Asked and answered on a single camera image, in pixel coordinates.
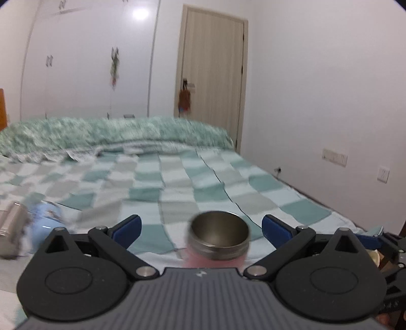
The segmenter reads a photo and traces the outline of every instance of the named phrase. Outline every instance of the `pink tumbler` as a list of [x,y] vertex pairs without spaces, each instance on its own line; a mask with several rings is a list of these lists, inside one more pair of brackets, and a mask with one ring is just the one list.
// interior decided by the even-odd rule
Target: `pink tumbler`
[[239,216],[210,211],[192,219],[185,255],[187,268],[242,268],[250,230]]

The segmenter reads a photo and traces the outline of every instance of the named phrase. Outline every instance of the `black circular disc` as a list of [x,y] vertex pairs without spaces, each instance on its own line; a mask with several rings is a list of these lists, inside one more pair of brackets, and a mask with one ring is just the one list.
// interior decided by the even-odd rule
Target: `black circular disc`
[[275,288],[288,307],[317,321],[366,318],[381,305],[386,281],[373,263],[359,261],[352,255],[299,259],[279,271]]
[[89,319],[112,308],[126,292],[124,271],[110,261],[87,256],[52,259],[24,272],[17,284],[29,315],[51,321]]

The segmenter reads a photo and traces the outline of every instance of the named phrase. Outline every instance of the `white wall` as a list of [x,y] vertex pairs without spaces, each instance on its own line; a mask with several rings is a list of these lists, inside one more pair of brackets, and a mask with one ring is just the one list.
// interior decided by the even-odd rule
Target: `white wall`
[[40,0],[9,0],[0,8],[0,88],[12,122],[20,120],[21,74],[28,36]]
[[[179,47],[179,33],[183,4],[202,7],[213,11],[248,19],[248,71],[245,114],[249,113],[249,84],[251,81],[251,0],[161,0],[155,37],[151,77],[151,116],[173,116],[175,79]],[[244,118],[242,149],[244,148]]]
[[[392,0],[256,2],[243,155],[359,225],[406,220],[406,12]],[[322,149],[348,155],[346,168]],[[390,168],[387,184],[378,167]]]

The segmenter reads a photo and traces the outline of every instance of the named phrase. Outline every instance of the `wall switch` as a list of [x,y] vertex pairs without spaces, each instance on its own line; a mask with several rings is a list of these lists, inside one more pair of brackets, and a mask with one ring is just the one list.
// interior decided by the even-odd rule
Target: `wall switch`
[[378,171],[378,180],[387,183],[388,176],[389,176],[389,168],[381,166]]
[[338,154],[329,149],[323,149],[322,158],[325,159],[326,161],[330,161],[334,164],[338,164],[338,165],[341,165],[344,167],[347,166],[347,160],[348,160],[347,155]]

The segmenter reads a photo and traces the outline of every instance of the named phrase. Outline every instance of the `checkered bed sheet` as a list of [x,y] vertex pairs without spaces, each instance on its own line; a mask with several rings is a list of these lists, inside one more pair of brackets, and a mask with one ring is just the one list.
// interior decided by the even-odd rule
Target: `checkered bed sheet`
[[[75,233],[97,225],[111,227],[132,214],[140,215],[141,236],[128,250],[160,271],[182,266],[188,221],[204,211],[233,212],[249,225],[252,242],[247,265],[274,250],[261,232],[265,214],[292,227],[308,225],[317,232],[333,233],[343,226],[360,231],[350,220],[229,150],[105,152],[84,163],[11,163],[3,159],[0,210],[12,201],[30,206],[41,200],[58,203],[67,228]],[[24,317],[15,284],[29,259],[0,260],[1,329],[13,328]]]

